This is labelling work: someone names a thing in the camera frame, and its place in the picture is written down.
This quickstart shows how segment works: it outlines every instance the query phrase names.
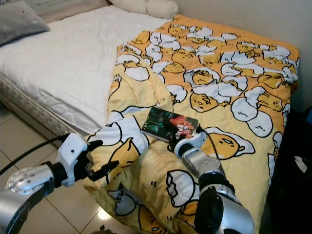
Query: white pillow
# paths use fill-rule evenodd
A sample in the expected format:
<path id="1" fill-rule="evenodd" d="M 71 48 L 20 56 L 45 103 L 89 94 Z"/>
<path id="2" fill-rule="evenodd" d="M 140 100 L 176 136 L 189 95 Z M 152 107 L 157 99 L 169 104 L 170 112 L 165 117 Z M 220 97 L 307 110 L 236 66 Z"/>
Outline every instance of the white pillow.
<path id="1" fill-rule="evenodd" d="M 177 4 L 170 0 L 110 0 L 110 2 L 126 11 L 164 19 L 172 19 L 179 13 Z"/>
<path id="2" fill-rule="evenodd" d="M 25 0 L 25 2 L 46 23 L 91 11 L 109 4 L 106 0 Z"/>

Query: bed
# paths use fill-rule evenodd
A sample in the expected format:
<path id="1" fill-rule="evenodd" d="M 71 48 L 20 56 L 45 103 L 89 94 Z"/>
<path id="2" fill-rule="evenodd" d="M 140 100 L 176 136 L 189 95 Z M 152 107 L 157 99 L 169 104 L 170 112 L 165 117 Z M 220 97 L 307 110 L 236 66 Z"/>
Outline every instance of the bed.
<path id="1" fill-rule="evenodd" d="M 137 230 L 195 233 L 197 179 L 166 143 L 140 131 L 157 106 L 198 119 L 229 145 L 217 145 L 222 166 L 259 231 L 298 80 L 297 48 L 183 15 L 168 21 L 114 6 L 49 27 L 0 48 L 0 98 L 49 134 L 78 131 L 103 141 L 91 154 L 94 169 L 116 158 L 120 165 L 84 181 L 101 207 Z M 214 156 L 208 143 L 202 150 Z"/>

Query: mattress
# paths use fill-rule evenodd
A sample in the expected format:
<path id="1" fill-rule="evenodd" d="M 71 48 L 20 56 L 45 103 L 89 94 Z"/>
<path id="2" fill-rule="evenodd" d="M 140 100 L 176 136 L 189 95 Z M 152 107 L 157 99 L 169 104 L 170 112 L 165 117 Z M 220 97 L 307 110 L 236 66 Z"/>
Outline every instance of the mattress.
<path id="1" fill-rule="evenodd" d="M 40 106 L 90 133 L 106 123 L 116 47 L 166 21 L 112 5 L 56 21 L 50 32 L 2 46 L 0 73 Z"/>
<path id="2" fill-rule="evenodd" d="M 52 112 L 33 101 L 1 74 L 0 80 L 0 101 L 46 138 L 53 138 L 68 132 L 86 134 L 73 126 L 69 126 Z"/>

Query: black cable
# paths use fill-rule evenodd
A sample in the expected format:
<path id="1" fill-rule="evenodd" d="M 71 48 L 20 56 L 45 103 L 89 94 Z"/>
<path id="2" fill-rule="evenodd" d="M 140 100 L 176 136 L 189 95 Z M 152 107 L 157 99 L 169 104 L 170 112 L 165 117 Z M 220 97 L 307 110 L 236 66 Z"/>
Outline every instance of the black cable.
<path id="1" fill-rule="evenodd" d="M 217 159 L 219 159 L 219 160 L 220 160 L 219 155 L 218 155 L 218 153 L 217 153 L 217 151 L 216 151 L 216 148 L 215 148 L 215 144 L 214 144 L 213 140 L 211 139 L 210 134 L 209 134 L 209 133 L 207 133 L 207 132 L 206 132 L 206 134 L 207 134 L 207 136 L 209 137 L 209 140 L 211 141 L 211 144 L 213 145 L 213 148 L 214 148 L 214 153 L 215 153 L 215 155 L 216 155 Z"/>
<path id="2" fill-rule="evenodd" d="M 210 134 L 207 133 L 207 131 L 206 131 L 205 129 L 203 129 L 203 128 L 199 125 L 199 126 L 197 127 L 197 129 L 196 129 L 196 132 L 197 132 L 197 133 L 200 133 L 200 132 L 202 132 L 202 131 L 204 131 L 204 132 L 207 134 L 207 136 L 208 136 L 208 138 L 209 138 L 211 144 L 213 145 L 214 153 L 215 153 L 217 159 L 220 160 L 219 155 L 218 155 L 218 152 L 216 151 L 216 148 L 215 148 L 215 144 L 214 144 L 213 140 L 211 139 Z"/>
<path id="3" fill-rule="evenodd" d="M 12 162 L 10 162 L 8 165 L 6 165 L 4 168 L 2 168 L 2 170 L 0 171 L 0 176 L 5 173 L 9 168 L 11 168 L 14 164 L 16 164 L 17 162 L 19 162 L 20 160 L 22 160 L 23 158 L 25 158 L 27 155 L 29 155 L 30 153 L 32 153 L 33 151 L 41 148 L 42 146 L 45 146 L 49 143 L 52 143 L 53 141 L 56 141 L 56 140 L 60 140 L 62 142 L 65 141 L 65 139 L 68 137 L 69 134 L 65 134 L 65 135 L 62 135 L 62 136 L 57 136 L 55 138 L 52 138 L 50 140 L 47 140 L 35 147 L 33 147 L 32 149 L 28 150 L 27 152 L 25 152 L 24 154 L 22 154 L 21 156 L 15 158 Z"/>

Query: white bed sheet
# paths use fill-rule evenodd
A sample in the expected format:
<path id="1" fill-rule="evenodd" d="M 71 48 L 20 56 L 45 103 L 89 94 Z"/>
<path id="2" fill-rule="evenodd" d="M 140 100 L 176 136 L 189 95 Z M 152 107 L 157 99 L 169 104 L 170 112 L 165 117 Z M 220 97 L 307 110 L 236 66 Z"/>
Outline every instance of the white bed sheet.
<path id="1" fill-rule="evenodd" d="M 50 32 L 0 48 L 0 72 L 66 122 L 91 133 L 106 123 L 117 46 L 167 22 L 114 6 L 49 24 Z"/>

